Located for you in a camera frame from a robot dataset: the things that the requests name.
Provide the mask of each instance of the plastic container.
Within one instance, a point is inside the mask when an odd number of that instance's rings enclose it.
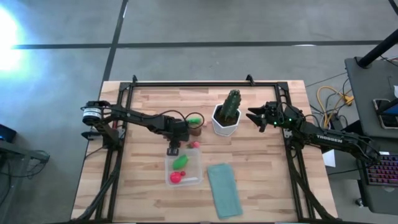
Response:
[[[183,169],[173,170],[173,162],[182,155],[187,155],[188,162]],[[185,176],[177,184],[170,181],[172,172],[185,171]],[[203,170],[201,167],[201,158],[199,149],[180,149],[178,156],[166,156],[165,158],[166,184],[171,187],[188,186],[200,184],[203,180]]]

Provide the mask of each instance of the cactus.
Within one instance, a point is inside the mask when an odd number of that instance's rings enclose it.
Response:
[[[235,118],[236,112],[241,104],[241,93],[239,90],[231,90],[221,107],[220,117],[225,121],[228,118]]]

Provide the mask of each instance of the black stripe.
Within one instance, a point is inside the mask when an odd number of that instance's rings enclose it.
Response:
[[[14,45],[12,49],[105,49],[112,44],[21,44]]]
[[[111,46],[111,50],[109,50],[108,60],[106,61],[105,71],[104,71],[104,75],[102,77],[102,82],[108,81],[109,76],[111,75],[113,60],[114,60],[114,56],[116,54],[116,49],[118,47],[120,33],[122,31],[124,12],[127,9],[128,2],[129,2],[129,0],[123,0],[122,6],[120,8],[118,23],[116,24],[116,28],[115,28],[115,31],[113,34],[112,46]]]
[[[121,26],[115,31],[114,39],[119,39]],[[284,47],[297,45],[347,46],[377,45],[382,40],[325,40],[325,41],[255,41],[255,42],[164,42],[164,43],[125,43],[125,44],[22,44],[13,49],[161,49],[181,47]]]
[[[396,14],[398,15],[398,6],[396,4],[396,2],[394,0],[388,0],[388,2],[390,3],[392,9],[396,12]]]

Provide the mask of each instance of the white pot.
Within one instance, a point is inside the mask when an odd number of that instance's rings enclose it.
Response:
[[[241,111],[238,109],[238,121],[236,122],[236,124],[231,125],[231,126],[227,126],[224,127],[222,125],[220,125],[220,123],[214,118],[214,115],[218,109],[219,106],[222,106],[222,104],[218,104],[214,107],[214,111],[213,111],[213,115],[211,115],[211,121],[213,122],[213,127],[214,127],[214,132],[216,134],[219,134],[220,136],[230,136],[237,128],[238,128],[238,124],[239,121],[241,120]]]

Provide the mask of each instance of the green object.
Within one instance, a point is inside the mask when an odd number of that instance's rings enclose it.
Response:
[[[214,205],[219,219],[242,215],[234,172],[229,164],[207,167],[207,174],[213,192]]]
[[[190,118],[187,120],[189,124],[200,124],[201,119],[200,118]]]
[[[182,155],[178,159],[174,160],[173,162],[173,170],[179,170],[185,167],[188,162],[187,155]]]
[[[240,104],[241,92],[239,90],[231,90],[223,103],[223,107],[221,107],[220,116],[225,121],[228,118],[235,118]]]

